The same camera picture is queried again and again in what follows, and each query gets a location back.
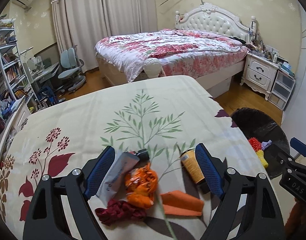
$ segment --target pink floral duvet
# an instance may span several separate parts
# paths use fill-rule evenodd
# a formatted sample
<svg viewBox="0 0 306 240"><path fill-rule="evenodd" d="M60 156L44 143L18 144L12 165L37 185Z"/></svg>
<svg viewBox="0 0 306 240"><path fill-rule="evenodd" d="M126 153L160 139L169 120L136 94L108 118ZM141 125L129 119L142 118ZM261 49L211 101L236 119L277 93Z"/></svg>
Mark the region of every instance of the pink floral duvet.
<svg viewBox="0 0 306 240"><path fill-rule="evenodd" d="M239 41L214 33L163 30L104 38L98 54L126 74L128 82L143 70L148 58L158 58L166 76L198 78L241 61L248 49Z"/></svg>

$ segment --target wooden floor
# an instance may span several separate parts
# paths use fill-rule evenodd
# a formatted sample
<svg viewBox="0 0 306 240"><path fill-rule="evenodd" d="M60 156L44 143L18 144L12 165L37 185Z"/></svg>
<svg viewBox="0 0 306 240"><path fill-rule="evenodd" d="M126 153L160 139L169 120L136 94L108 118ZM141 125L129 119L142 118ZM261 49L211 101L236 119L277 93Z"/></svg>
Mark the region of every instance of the wooden floor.
<svg viewBox="0 0 306 240"><path fill-rule="evenodd" d="M264 94L254 92L248 85L240 86L238 80L233 80L229 91L215 98L220 106L231 115L236 109L249 107L263 111L282 124L283 112L276 106L265 100Z"/></svg>
<svg viewBox="0 0 306 240"><path fill-rule="evenodd" d="M86 83L80 89L75 93L66 93L63 95L66 100L111 87L110 83L105 78L101 78L99 70L86 72L85 76ZM238 108L249 107L263 111L281 125L282 111L273 104L265 101L263 94L252 91L246 84L240 86L238 78L232 81L229 91L215 100L229 115Z"/></svg>
<svg viewBox="0 0 306 240"><path fill-rule="evenodd" d="M101 78L101 73L99 70L93 71L93 72L86 72L86 83L84 85L76 90L75 93L65 93L63 96L59 96L59 99L65 97L66 100L70 100L73 98L77 98L104 88L111 87L111 84L105 79Z"/></svg>

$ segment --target beige curtain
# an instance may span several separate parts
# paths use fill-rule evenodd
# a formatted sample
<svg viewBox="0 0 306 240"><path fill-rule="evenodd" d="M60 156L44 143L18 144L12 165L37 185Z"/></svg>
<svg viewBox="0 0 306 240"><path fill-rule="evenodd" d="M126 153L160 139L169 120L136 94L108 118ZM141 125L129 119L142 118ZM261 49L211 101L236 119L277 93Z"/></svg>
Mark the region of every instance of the beige curtain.
<svg viewBox="0 0 306 240"><path fill-rule="evenodd" d="M94 47L99 40L157 30L155 0L61 0L52 9L59 51L77 45L83 72L98 66Z"/></svg>
<svg viewBox="0 0 306 240"><path fill-rule="evenodd" d="M157 31L157 16L155 0L140 0L141 4L141 19L143 29L141 32L156 32Z"/></svg>
<svg viewBox="0 0 306 240"><path fill-rule="evenodd" d="M66 17L65 0L52 3L53 25L60 54L73 46Z"/></svg>
<svg viewBox="0 0 306 240"><path fill-rule="evenodd" d="M84 71L98 66L94 47L96 43L111 36L105 23L102 0L65 0L66 15L73 43L78 56L84 60Z"/></svg>
<svg viewBox="0 0 306 240"><path fill-rule="evenodd" d="M157 30L155 0L104 0L112 35Z"/></svg>

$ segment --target patterned wallpaper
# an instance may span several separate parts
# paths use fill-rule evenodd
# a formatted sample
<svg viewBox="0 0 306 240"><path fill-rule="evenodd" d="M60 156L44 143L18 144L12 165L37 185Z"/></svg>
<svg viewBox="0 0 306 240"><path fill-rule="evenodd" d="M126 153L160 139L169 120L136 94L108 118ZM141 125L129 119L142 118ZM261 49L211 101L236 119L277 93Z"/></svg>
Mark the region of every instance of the patterned wallpaper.
<svg viewBox="0 0 306 240"><path fill-rule="evenodd" d="M19 50L34 48L27 53L27 57L45 49L56 42L52 19L52 0L33 0L32 8L28 12L20 6L10 3L9 17L16 18L15 33Z"/></svg>
<svg viewBox="0 0 306 240"><path fill-rule="evenodd" d="M184 14L200 5L200 0L156 0L158 28L174 28L175 11ZM297 0L204 0L240 17L245 25L254 15L263 42L280 51L297 69L301 47L301 18Z"/></svg>

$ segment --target trash bin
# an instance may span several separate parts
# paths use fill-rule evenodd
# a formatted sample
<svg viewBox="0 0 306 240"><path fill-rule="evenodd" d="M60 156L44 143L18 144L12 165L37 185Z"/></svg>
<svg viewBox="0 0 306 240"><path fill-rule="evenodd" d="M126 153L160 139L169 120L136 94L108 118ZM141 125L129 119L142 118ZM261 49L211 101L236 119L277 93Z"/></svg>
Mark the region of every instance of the trash bin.
<svg viewBox="0 0 306 240"><path fill-rule="evenodd" d="M270 179L280 176L283 168L276 156L279 152L290 155L287 137L280 126L264 112L247 107L237 109L231 118L247 139L255 137L260 142L272 141L272 145L264 151L268 162L266 171Z"/></svg>

